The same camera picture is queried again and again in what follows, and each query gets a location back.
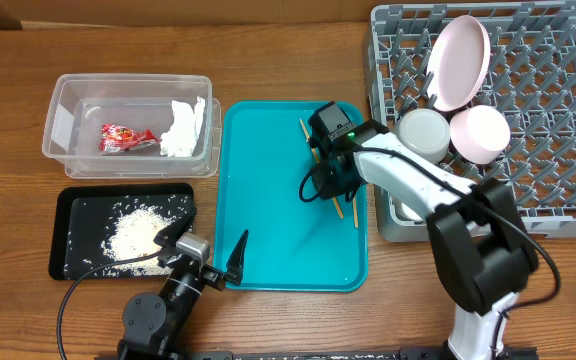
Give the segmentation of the small white cup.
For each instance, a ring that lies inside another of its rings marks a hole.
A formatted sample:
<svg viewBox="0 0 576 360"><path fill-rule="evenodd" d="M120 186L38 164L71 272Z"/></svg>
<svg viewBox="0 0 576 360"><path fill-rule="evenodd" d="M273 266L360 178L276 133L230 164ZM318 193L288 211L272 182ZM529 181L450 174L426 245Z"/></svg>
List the small white cup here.
<svg viewBox="0 0 576 360"><path fill-rule="evenodd" d="M405 220L405 221L413 221L416 223L423 223L424 222L424 219L422 217L420 217L417 213L415 213L410 207L408 207L406 204L404 204L399 199L394 198L393 204L395 207L397 217L399 219Z"/></svg>

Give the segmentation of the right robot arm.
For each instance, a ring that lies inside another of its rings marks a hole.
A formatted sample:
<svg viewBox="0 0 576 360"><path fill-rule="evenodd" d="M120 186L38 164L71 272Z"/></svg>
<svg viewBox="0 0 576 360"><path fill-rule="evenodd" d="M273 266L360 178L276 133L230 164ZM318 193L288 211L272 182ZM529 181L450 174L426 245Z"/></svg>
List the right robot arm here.
<svg viewBox="0 0 576 360"><path fill-rule="evenodd" d="M537 269L535 247L512 192L445 172L406 148L388 127L359 125L335 102L308 120L320 161L305 175L318 199L352 200L364 184L392 192L426 224L436 271L456 304L442 359L535 359L534 348L503 343L507 314Z"/></svg>

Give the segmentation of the wooden chopstick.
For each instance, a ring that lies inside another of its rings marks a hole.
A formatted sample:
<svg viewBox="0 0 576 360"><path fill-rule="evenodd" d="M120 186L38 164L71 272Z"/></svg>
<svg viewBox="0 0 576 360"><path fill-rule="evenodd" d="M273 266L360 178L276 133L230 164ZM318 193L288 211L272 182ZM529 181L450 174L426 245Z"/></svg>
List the wooden chopstick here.
<svg viewBox="0 0 576 360"><path fill-rule="evenodd" d="M311 153L312 153L312 156L313 156L313 158L314 158L314 161L315 161L315 163L318 163L320 159L319 159L319 155L318 155L318 153L317 153L317 150L314 149L314 148L312 148L312 147L310 146L310 143L309 143L309 140L310 140L309 131L307 130L303 119L300 118L300 119L299 119L299 122L300 122L301 128L302 128L302 130L303 130L303 132L304 132L306 142L307 142L307 144L308 144L309 147L310 147L310 151L311 151ZM342 209L341 209L341 207L340 207L339 202L337 201L337 199L336 199L336 198L332 198L331 201L332 201L332 203L333 203L334 206L335 206L335 209L336 209L336 211L337 211L337 213L338 213L339 218L340 218L340 219L344 219L343 211L342 211Z"/></svg>
<svg viewBox="0 0 576 360"><path fill-rule="evenodd" d="M359 228L359 216L358 216L358 205L357 197L352 199L352 210L353 210L353 224L356 229Z"/></svg>

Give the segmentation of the white napkin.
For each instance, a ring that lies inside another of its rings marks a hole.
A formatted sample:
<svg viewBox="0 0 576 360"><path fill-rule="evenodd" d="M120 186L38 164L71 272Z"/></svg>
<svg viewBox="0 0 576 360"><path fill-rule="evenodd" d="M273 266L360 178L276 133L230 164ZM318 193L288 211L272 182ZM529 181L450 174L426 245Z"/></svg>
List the white napkin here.
<svg viewBox="0 0 576 360"><path fill-rule="evenodd" d="M196 97L194 106L186 102L171 101L173 123L161 135L160 155L165 157L191 157L198 143L204 120L206 100Z"/></svg>

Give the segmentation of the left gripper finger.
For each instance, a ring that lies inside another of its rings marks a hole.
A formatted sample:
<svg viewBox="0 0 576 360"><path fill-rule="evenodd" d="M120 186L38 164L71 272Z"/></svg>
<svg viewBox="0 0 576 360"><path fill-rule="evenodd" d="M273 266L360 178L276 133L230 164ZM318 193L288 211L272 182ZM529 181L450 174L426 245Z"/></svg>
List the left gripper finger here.
<svg viewBox="0 0 576 360"><path fill-rule="evenodd" d="M160 230L154 238L154 243L159 246L175 246L177 240L190 230L196 214L197 208L191 208L180 219Z"/></svg>
<svg viewBox="0 0 576 360"><path fill-rule="evenodd" d="M249 231L244 230L226 263L226 281L239 286L244 277L245 249Z"/></svg>

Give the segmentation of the red sauce packet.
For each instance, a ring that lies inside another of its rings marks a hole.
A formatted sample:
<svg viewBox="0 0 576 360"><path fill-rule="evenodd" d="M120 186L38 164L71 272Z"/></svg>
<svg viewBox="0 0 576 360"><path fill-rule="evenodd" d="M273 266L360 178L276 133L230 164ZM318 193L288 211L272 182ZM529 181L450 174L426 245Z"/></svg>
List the red sauce packet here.
<svg viewBox="0 0 576 360"><path fill-rule="evenodd" d="M131 128L104 124L99 150L102 155L134 151L158 144L160 140L149 130L137 132Z"/></svg>

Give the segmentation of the large white plate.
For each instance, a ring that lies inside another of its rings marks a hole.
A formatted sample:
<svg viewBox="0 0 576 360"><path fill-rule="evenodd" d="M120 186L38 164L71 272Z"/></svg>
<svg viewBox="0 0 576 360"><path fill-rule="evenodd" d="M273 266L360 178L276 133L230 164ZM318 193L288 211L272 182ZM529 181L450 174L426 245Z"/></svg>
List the large white plate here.
<svg viewBox="0 0 576 360"><path fill-rule="evenodd" d="M462 15L439 34L430 53L427 88L433 107L449 112L466 105L481 88L488 71L491 45L488 32L475 18Z"/></svg>

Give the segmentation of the white rice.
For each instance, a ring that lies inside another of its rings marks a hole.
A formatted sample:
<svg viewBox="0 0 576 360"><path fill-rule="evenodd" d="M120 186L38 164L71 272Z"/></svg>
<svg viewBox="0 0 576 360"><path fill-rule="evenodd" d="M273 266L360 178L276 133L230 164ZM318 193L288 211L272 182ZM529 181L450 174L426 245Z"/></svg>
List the white rice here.
<svg viewBox="0 0 576 360"><path fill-rule="evenodd" d="M167 275L157 260L121 265L121 260L160 249L156 234L180 219L193 205L188 194L120 195L73 201L67 230L64 277L76 279L102 265L96 278Z"/></svg>

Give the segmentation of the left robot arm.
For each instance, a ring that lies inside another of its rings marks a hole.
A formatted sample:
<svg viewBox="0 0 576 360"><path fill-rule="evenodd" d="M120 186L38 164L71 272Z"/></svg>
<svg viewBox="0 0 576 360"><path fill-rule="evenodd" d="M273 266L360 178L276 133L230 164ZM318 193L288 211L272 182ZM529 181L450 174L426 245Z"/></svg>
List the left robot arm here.
<svg viewBox="0 0 576 360"><path fill-rule="evenodd" d="M191 209L154 237L154 243L161 247L158 265L171 272L159 292L139 293L124 307L124 335L118 344L118 358L184 358L177 341L203 290L210 287L222 291L228 283L241 284L249 232L242 233L226 268L219 270L208 264L208 241L190 231L196 214L197 210Z"/></svg>

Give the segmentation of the grey bowl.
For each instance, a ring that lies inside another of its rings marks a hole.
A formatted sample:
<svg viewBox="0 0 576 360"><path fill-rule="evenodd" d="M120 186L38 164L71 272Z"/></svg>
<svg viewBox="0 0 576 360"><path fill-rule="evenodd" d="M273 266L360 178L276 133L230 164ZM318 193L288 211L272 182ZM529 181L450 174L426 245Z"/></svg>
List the grey bowl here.
<svg viewBox="0 0 576 360"><path fill-rule="evenodd" d="M448 152L449 123L434 110L408 112L395 125L395 134L408 149L433 164L439 163Z"/></svg>

